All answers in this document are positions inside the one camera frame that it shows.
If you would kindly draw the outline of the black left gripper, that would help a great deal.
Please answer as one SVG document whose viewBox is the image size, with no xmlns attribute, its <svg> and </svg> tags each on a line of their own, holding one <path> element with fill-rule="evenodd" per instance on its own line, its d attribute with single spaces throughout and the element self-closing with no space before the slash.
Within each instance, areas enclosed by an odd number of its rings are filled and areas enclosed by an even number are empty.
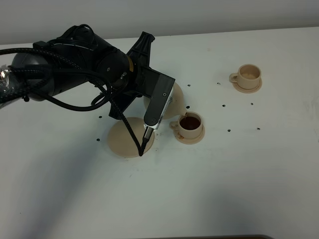
<svg viewBox="0 0 319 239">
<path fill-rule="evenodd" d="M 109 116 L 116 120 L 120 120 L 120 113 L 123 113 L 127 107 L 134 101 L 137 96 L 150 97 L 159 80 L 175 79 L 153 70 L 149 67 L 151 56 L 151 44 L 155 37 L 147 32 L 142 32 L 138 40 L 127 52 L 127 55 L 134 63 L 141 66 L 135 81 L 127 85 L 124 92 L 114 92 L 111 94 L 111 108 Z"/>
</svg>

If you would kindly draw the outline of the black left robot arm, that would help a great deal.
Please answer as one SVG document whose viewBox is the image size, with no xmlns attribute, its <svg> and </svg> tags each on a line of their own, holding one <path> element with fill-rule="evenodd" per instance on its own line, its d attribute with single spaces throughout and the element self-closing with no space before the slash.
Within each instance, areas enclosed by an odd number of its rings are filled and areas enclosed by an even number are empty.
<svg viewBox="0 0 319 239">
<path fill-rule="evenodd" d="M 0 69 L 0 102 L 47 100 L 78 112 L 110 103 L 110 117 L 120 120 L 134 99 L 144 96 L 150 100 L 145 124 L 155 126 L 167 109 L 175 80 L 150 67 L 153 41 L 153 35 L 143 32 L 124 53 L 82 24 L 31 48 L 3 49 L 1 55 L 13 54 L 14 59 Z M 90 106 L 71 106 L 56 99 L 58 94 L 86 82 L 101 91 Z"/>
</svg>

